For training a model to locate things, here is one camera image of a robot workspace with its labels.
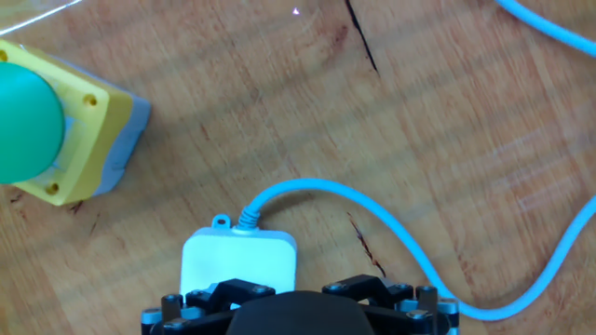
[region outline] light blue cable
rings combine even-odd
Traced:
[[[528,25],[536,28],[538,31],[565,43],[569,47],[574,47],[580,51],[589,54],[591,57],[596,57],[596,43],[589,39],[570,32],[563,27],[560,27],[549,20],[546,20],[530,9],[520,5],[515,0],[495,0],[502,8],[508,11],[511,15],[524,21]]]
[[[413,257],[418,261],[420,267],[427,275],[428,279],[434,287],[439,290],[439,294],[445,298],[456,298],[453,293],[440,280],[437,270],[432,266],[430,259],[425,252],[420,248],[408,231],[397,221],[391,213],[377,204],[370,197],[344,186],[334,181],[325,181],[318,179],[301,179],[294,181],[284,181],[277,185],[270,187],[259,194],[250,205],[242,211],[242,215],[238,220],[238,227],[241,229],[255,229],[257,221],[259,220],[261,208],[271,199],[294,191],[326,191],[333,194],[338,194],[346,197],[364,208],[367,208],[372,214],[376,215],[382,222],[384,222],[394,233],[398,236],[401,242],[412,253]],[[511,304],[493,309],[483,310],[472,307],[466,303],[460,303],[460,312],[463,315],[483,321],[497,321],[502,320],[521,312],[524,308],[530,305],[552,281],[553,277],[561,268],[569,249],[574,244],[577,236],[581,230],[586,226],[589,219],[596,212],[596,197],[592,198],[577,214],[576,218],[571,222],[569,228],[563,235],[561,242],[555,249],[554,254],[550,258],[549,264],[544,269],[542,274],[538,277],[535,283],[525,292],[519,299]]]

